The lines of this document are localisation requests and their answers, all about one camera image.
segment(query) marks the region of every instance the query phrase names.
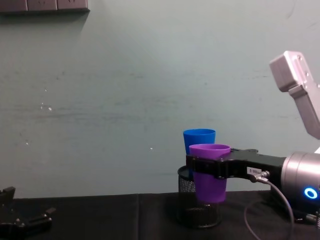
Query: electrical socket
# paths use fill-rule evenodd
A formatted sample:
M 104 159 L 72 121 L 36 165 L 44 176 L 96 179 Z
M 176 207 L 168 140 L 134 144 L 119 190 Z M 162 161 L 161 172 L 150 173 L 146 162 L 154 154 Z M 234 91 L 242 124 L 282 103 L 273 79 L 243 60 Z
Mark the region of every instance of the electrical socket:
M 0 13 L 19 13 L 27 10 L 27 0 L 0 0 Z
M 89 10 L 88 0 L 57 0 L 59 10 Z
M 28 11 L 57 11 L 57 0 L 27 0 Z

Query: blue cup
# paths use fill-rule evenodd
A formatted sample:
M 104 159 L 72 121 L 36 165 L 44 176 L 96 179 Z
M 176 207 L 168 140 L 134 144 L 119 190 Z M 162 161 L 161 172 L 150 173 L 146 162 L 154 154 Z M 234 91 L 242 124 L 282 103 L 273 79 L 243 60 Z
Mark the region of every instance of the blue cup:
M 213 129 L 188 129 L 183 132 L 185 153 L 190 154 L 189 146 L 196 144 L 214 144 L 216 131 Z

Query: black mesh cup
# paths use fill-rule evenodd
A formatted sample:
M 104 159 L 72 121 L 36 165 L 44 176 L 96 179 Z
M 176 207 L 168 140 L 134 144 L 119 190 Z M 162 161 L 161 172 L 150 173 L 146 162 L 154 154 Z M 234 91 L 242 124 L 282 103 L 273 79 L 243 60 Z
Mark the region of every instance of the black mesh cup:
M 186 166 L 178 170 L 179 193 L 177 219 L 189 228 L 210 228 L 221 222 L 218 203 L 201 204 L 196 198 L 194 179 Z

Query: plastic cup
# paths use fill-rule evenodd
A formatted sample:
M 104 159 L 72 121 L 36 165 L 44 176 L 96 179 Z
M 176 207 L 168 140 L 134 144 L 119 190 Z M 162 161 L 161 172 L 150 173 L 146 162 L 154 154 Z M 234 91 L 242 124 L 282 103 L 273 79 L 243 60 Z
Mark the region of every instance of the plastic cup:
M 195 144 L 214 144 L 216 131 L 213 129 L 198 128 L 188 129 L 183 132 L 185 153 L 190 154 L 189 146 Z
M 204 159 L 217 159 L 230 153 L 231 147 L 223 144 L 196 144 L 189 146 L 190 155 Z M 195 195 L 205 204 L 221 203 L 226 199 L 226 179 L 217 179 L 206 173 L 193 172 Z

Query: black table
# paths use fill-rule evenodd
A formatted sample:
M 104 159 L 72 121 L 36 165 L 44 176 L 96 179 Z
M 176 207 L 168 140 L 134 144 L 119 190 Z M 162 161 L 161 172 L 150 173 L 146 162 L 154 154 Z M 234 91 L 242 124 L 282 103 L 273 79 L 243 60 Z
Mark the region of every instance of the black table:
M 266 191 L 227 193 L 222 222 L 209 229 L 190 229 L 176 221 L 177 193 L 16 199 L 13 207 L 27 216 L 57 209 L 49 233 L 30 240 L 254 240 L 244 223 L 244 208 Z M 272 209 L 256 204 L 248 221 L 263 240 L 284 240 L 288 222 Z M 312 225 L 296 224 L 295 240 L 315 239 Z

